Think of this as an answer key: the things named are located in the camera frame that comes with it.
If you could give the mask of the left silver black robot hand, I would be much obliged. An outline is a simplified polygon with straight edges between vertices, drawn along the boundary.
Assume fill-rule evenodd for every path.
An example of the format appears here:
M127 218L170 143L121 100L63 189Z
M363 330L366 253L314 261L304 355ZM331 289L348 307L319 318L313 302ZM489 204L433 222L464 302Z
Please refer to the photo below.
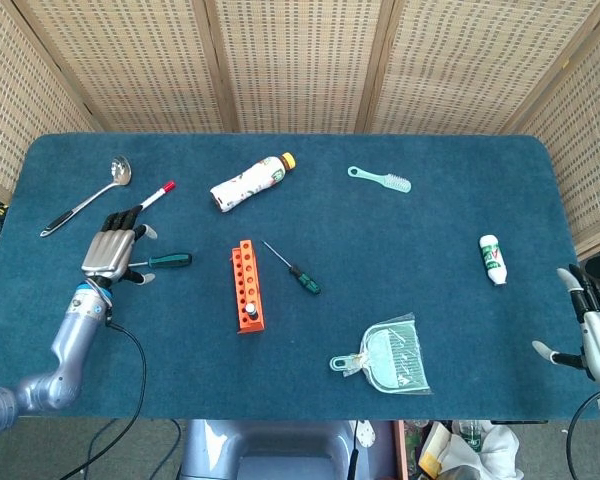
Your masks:
M129 266L136 241L144 235L155 236L155 232L146 224L135 227L137 216L142 210L141 205L136 205L128 210L109 214L94 235L81 270L98 287L110 289L120 281L146 285L155 279L153 273L141 274Z

